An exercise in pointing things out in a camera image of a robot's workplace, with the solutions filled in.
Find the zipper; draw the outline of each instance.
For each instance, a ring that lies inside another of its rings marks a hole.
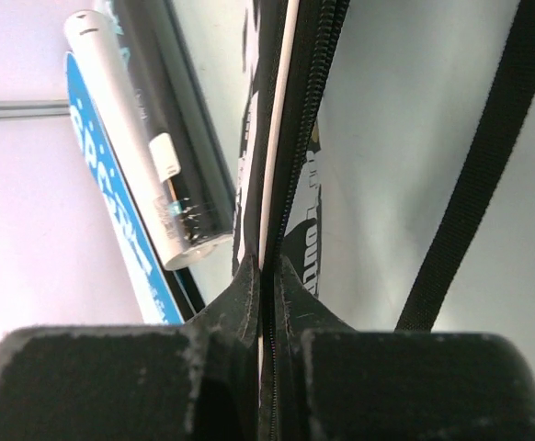
[[[286,234],[286,226],[290,217],[296,186],[301,175],[302,165],[306,156],[309,140],[313,132],[317,113],[323,97],[324,86],[333,61],[336,44],[341,33],[341,28],[349,0],[323,0],[319,11],[316,39],[313,47],[313,57],[309,67],[308,83],[304,93],[302,104],[301,124],[297,131],[296,144],[291,159],[292,167],[290,181],[286,191],[284,210],[279,223],[278,234],[274,247],[274,258],[279,256],[281,246]],[[271,354],[272,367],[272,402],[269,425],[269,439],[278,439],[278,361],[276,357],[276,316],[275,299],[273,290],[267,306],[268,313],[268,339]]]

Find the metal bar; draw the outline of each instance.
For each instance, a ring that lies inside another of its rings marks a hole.
[[[0,119],[27,119],[69,115],[66,99],[51,101],[0,101]]]

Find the strap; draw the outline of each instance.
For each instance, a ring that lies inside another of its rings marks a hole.
[[[397,331],[430,331],[535,95],[535,0],[521,0],[484,112]]]

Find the white background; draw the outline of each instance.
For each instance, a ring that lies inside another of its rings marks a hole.
[[[90,3],[0,0],[0,99],[65,97],[62,23]],[[235,0],[176,3],[234,174],[246,93],[243,9]],[[396,322],[516,4],[356,0],[349,9],[320,114],[321,296],[360,329]],[[208,299],[228,284],[229,267],[225,246],[193,268]],[[0,122],[0,338],[35,323],[139,320],[67,120]],[[502,334],[535,372],[535,103],[437,329]]]

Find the cylindrical container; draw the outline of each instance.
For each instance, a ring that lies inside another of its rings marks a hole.
[[[163,0],[106,1],[159,178],[192,246],[228,240],[234,189],[173,11]]]
[[[196,262],[211,249],[193,249],[171,215],[109,20],[80,11],[65,21],[64,31],[162,265],[178,269]]]

